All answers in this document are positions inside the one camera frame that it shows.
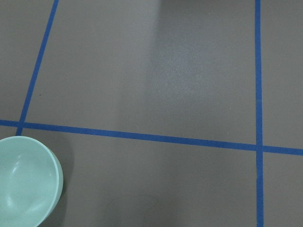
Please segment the green bowl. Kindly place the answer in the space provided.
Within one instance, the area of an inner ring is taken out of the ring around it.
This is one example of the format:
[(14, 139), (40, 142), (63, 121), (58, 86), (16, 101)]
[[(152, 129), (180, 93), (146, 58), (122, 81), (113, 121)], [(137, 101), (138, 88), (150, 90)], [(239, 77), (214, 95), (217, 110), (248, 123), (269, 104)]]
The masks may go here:
[(37, 227), (56, 207), (63, 172), (56, 155), (25, 136), (0, 141), (0, 225)]

